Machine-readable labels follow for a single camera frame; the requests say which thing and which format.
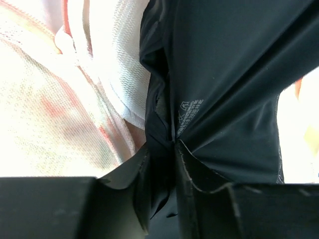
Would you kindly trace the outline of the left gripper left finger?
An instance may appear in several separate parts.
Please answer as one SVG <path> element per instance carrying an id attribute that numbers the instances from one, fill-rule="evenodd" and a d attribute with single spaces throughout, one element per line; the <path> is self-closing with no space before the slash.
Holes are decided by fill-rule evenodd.
<path id="1" fill-rule="evenodd" d="M 3 177 L 3 239 L 143 239 L 148 234 L 149 152 L 94 177 Z"/>

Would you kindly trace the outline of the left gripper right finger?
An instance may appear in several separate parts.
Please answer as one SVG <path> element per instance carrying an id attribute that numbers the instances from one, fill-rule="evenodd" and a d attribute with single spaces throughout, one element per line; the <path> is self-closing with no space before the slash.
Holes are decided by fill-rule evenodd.
<path id="1" fill-rule="evenodd" d="M 176 197 L 183 239 L 316 239 L 317 184 L 230 182 L 175 146 Z"/>

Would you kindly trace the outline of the pink floral mesh laundry bag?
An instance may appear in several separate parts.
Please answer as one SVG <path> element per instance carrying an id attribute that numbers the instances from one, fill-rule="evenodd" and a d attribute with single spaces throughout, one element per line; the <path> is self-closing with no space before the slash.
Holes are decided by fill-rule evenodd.
<path id="1" fill-rule="evenodd" d="M 1 176 L 102 177 L 147 145 L 149 1 L 1 1 Z"/>

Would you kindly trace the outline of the black bra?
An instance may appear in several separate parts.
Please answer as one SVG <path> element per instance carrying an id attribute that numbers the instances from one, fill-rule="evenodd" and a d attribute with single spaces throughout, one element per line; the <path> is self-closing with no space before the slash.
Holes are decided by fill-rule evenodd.
<path id="1" fill-rule="evenodd" d="M 140 63 L 150 72 L 148 237 L 177 239 L 174 146 L 235 182 L 284 182 L 280 93 L 319 64 L 316 0 L 151 0 Z"/>

